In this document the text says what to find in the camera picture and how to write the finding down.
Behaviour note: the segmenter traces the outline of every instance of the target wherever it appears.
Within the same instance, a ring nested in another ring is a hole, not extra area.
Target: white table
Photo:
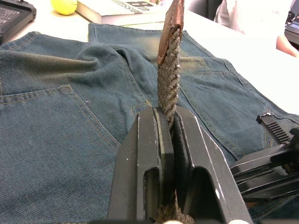
[[[11,40],[30,31],[63,39],[87,41],[88,21],[74,13],[57,14],[50,0],[28,0],[37,9],[36,20]],[[162,29],[162,23],[132,26],[141,29]],[[219,58],[229,60],[235,69],[263,95],[289,113],[299,115],[299,105],[292,104],[298,95],[299,59],[267,47],[267,40],[246,36],[204,17],[185,11],[184,29],[204,48]]]

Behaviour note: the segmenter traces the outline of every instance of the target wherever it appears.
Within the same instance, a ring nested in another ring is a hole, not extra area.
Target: blue jeans
[[[0,46],[0,222],[105,219],[117,150],[136,114],[157,106],[161,31],[89,25],[89,42],[31,32]],[[186,32],[178,105],[221,147],[229,165],[274,143],[258,114],[298,127],[227,60]],[[250,209],[299,218],[294,197]]]

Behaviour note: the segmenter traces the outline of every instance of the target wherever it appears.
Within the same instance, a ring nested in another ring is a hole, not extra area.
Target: brown leather strip
[[[173,32],[180,28],[180,37],[182,39],[182,30],[184,26],[184,0],[173,0],[169,7],[164,22],[164,27],[160,39],[157,63],[162,64],[169,47],[169,38]]]

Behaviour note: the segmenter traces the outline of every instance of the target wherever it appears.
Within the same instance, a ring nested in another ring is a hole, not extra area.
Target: back pocket
[[[0,97],[0,223],[106,217],[118,147],[70,85]]]

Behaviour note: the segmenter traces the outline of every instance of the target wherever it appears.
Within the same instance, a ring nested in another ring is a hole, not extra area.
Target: yellow ball
[[[62,15],[70,15],[76,11],[77,0],[51,0],[53,8]]]

